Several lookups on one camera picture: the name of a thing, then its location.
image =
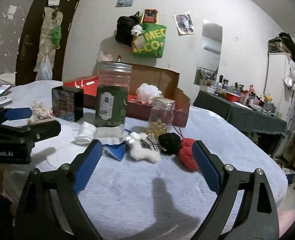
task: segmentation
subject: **red box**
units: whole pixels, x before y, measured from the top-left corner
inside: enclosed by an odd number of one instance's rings
[[[180,90],[178,79],[180,74],[168,69],[156,68],[151,66],[130,64],[132,73],[130,73],[130,89],[128,104],[126,106],[126,116],[137,119],[148,120],[150,117],[151,105],[142,105],[139,102],[132,101],[136,98],[136,90],[142,83],[155,85],[162,91],[165,98],[175,101],[175,111],[173,124],[175,126],[185,127],[190,110],[190,98]],[[96,109],[96,76],[78,78],[73,81],[64,82],[65,86],[80,87],[84,89],[84,107]]]

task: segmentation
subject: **silver metal lid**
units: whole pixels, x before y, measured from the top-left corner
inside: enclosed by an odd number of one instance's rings
[[[97,64],[97,66],[99,70],[100,69],[111,70],[111,71],[118,71],[118,72],[125,72],[125,73],[132,72],[132,66],[124,64],[124,63],[101,61]]]
[[[153,98],[153,107],[160,110],[171,110],[173,108],[174,103],[175,101],[169,98]]]

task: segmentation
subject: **gray wallpaper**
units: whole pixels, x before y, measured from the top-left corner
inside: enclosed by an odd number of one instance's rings
[[[32,2],[0,0],[0,74],[15,72],[18,42]],[[7,15],[11,5],[17,7],[13,19]]]

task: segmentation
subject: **green plush toy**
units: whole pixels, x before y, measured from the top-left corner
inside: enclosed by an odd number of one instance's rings
[[[60,26],[56,26],[53,31],[52,31],[52,37],[51,37],[51,41],[53,43],[53,45],[59,49],[60,48],[60,39],[62,37],[61,34],[61,27]]]

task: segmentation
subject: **white tablecloth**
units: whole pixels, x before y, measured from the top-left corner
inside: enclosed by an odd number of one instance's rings
[[[51,107],[51,89],[58,81],[37,81],[12,88],[9,107],[31,107],[34,100]],[[64,121],[58,137],[38,142],[29,165],[8,165],[4,177],[5,194],[14,202],[19,197],[29,171],[37,167],[50,171],[70,163],[85,147],[72,143],[83,121],[94,120],[94,111],[84,109],[77,123]],[[7,125],[25,125],[26,120],[7,121]],[[147,122],[126,118],[132,131]],[[287,179],[278,165],[245,135],[224,119],[205,109],[191,106],[182,133],[186,138],[201,139],[223,163],[240,171],[262,168],[270,183],[277,207],[285,198]],[[174,156],[162,156],[157,164],[135,162],[128,155],[121,162],[102,157],[79,199],[89,218],[104,239],[189,239],[206,217],[216,194],[209,190],[199,171],[187,170]],[[233,225],[242,193],[239,193],[225,231]]]

